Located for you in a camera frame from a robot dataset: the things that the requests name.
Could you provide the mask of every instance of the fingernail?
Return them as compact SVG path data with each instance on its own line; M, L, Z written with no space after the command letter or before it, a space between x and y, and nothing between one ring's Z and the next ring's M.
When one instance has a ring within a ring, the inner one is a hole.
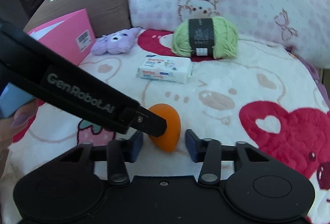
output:
M26 113L22 113L19 115L13 122L12 125L10 126L11 129L15 129L17 127L22 126L24 123L26 123L29 120L29 115Z

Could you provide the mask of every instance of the blue object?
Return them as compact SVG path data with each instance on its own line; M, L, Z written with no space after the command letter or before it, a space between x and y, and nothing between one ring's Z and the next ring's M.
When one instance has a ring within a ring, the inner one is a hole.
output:
M0 119L12 116L17 109L29 103L34 96L8 83L0 95Z
M131 148L131 154L130 154L130 163L136 162L138 155L142 149L143 146L143 134L142 132L136 132L130 139L133 144Z
M198 150L197 150L197 141L194 139L194 137L191 135L192 131L189 132L189 130L185 133L185 144L186 148L189 152L189 155L193 162L199 162L198 161Z

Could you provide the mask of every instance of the red heart pattern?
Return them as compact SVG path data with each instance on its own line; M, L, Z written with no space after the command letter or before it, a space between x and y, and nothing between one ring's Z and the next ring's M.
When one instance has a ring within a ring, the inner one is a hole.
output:
M258 119L275 116L281 125L278 134L262 130ZM330 112L315 108L286 111L277 103L257 101L239 112L240 122L259 149L308 179L317 172L320 189L330 189Z
M146 30L138 38L138 45L146 51L155 53L157 55L163 56L177 56L174 54L170 48L163 46L159 39L163 36L173 34L169 31L159 31L159 30ZM212 57L207 56L193 56L191 57L193 62L201 62L205 60L214 60Z

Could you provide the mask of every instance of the circular knob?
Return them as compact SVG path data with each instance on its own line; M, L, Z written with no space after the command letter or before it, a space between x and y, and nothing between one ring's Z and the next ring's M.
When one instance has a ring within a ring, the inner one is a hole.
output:
M35 170L15 186L14 201L23 217L42 223L74 221L92 209L103 195L103 183L93 173L61 165Z
M225 195L242 213L258 221L290 221L306 216L315 191L307 178L282 164L247 165L225 183Z

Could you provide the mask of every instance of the green yarn ball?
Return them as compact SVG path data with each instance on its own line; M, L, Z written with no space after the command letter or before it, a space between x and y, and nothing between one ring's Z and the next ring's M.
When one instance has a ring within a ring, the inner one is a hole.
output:
M230 58L237 55L238 31L227 19L216 16L212 18L214 32L213 58ZM172 52L183 57L191 57L188 20L175 30L172 39Z

